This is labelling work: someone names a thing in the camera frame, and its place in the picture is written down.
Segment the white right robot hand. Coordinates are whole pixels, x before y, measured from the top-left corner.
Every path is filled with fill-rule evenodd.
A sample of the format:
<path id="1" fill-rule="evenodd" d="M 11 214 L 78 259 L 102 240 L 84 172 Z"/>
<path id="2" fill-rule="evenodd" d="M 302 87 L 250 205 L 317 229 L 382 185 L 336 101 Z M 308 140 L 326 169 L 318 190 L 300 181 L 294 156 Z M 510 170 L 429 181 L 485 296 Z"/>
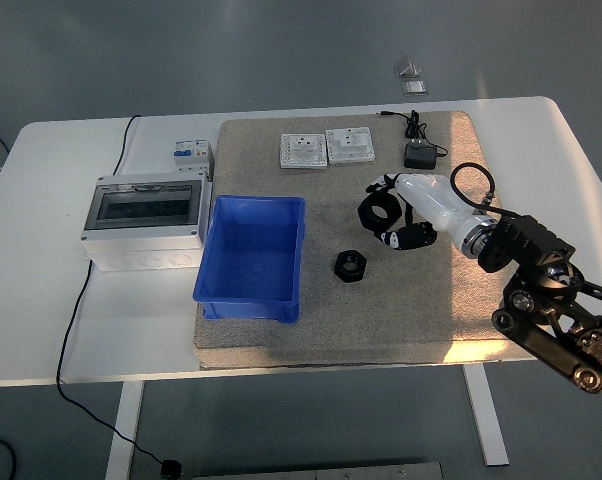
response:
<path id="1" fill-rule="evenodd" d="M 384 174 L 366 192 L 358 207 L 360 222 L 395 250 L 429 246 L 444 232 L 462 254 L 476 258 L 496 225 L 464 203 L 443 175 Z"/>

